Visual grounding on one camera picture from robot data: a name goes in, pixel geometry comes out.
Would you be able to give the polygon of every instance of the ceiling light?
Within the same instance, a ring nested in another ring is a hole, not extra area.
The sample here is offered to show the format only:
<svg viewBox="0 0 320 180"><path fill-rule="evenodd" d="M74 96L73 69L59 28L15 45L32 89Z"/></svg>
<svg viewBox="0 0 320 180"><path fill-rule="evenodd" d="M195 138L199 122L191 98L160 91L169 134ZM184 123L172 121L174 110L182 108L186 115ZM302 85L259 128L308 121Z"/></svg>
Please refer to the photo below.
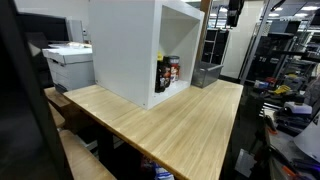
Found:
<svg viewBox="0 0 320 180"><path fill-rule="evenodd" d="M316 6L306 6L306 7L303 7L301 10L304 10L304 11L314 11L314 10L317 10L319 7L316 7Z"/></svg>
<svg viewBox="0 0 320 180"><path fill-rule="evenodd" d="M298 13L298 14L295 14L294 16L305 17L305 16L308 16L308 14L306 14L306 13Z"/></svg>
<svg viewBox="0 0 320 180"><path fill-rule="evenodd" d="M276 16L279 16L279 14L271 13L271 14L269 14L269 16L271 16L271 17L276 17Z"/></svg>
<svg viewBox="0 0 320 180"><path fill-rule="evenodd" d="M228 9L226 9L226 8L221 8L221 9L220 9L220 12L228 12Z"/></svg>

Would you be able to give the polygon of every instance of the white shelf unit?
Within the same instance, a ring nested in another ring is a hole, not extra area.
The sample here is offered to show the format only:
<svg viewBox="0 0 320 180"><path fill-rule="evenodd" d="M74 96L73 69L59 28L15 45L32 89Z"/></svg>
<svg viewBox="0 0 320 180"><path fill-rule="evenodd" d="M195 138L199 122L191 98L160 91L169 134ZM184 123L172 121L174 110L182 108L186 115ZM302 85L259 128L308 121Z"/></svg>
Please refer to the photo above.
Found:
<svg viewBox="0 0 320 180"><path fill-rule="evenodd" d="M204 13L180 0L91 0L96 83L150 109L191 83ZM179 81L155 93L157 52L180 57Z"/></svg>

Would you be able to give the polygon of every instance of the office room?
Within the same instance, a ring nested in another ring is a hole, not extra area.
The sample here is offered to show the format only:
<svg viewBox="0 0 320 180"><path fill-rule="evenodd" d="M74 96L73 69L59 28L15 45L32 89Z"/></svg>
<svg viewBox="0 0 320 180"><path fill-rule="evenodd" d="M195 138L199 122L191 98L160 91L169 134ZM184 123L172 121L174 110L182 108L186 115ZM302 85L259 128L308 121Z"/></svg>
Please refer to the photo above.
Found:
<svg viewBox="0 0 320 180"><path fill-rule="evenodd" d="M320 179L317 0L0 13L0 179Z"/></svg>

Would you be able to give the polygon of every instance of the wall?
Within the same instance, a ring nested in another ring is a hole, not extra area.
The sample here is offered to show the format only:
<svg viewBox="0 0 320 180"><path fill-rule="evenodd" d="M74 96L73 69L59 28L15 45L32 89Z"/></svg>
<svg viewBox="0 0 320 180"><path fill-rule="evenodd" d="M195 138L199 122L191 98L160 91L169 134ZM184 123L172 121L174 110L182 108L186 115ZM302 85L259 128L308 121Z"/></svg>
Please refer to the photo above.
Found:
<svg viewBox="0 0 320 180"><path fill-rule="evenodd" d="M230 30L230 39L221 74L238 78L263 1L245 1L238 26Z"/></svg>
<svg viewBox="0 0 320 180"><path fill-rule="evenodd" d="M15 0L19 12L46 14L81 20L83 28L89 24L89 0Z"/></svg>

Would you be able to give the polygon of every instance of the white wall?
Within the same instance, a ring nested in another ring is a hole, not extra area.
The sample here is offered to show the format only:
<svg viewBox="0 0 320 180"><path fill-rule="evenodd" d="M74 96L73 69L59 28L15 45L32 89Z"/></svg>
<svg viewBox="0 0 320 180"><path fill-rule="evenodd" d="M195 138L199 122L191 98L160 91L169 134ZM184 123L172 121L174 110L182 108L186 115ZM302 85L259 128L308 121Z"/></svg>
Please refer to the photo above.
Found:
<svg viewBox="0 0 320 180"><path fill-rule="evenodd" d="M230 39L221 74L238 78L247 48L259 20L263 1L245 1L238 26L230 30Z"/></svg>
<svg viewBox="0 0 320 180"><path fill-rule="evenodd" d="M89 0L15 0L19 12L46 14L81 20L88 29Z"/></svg>

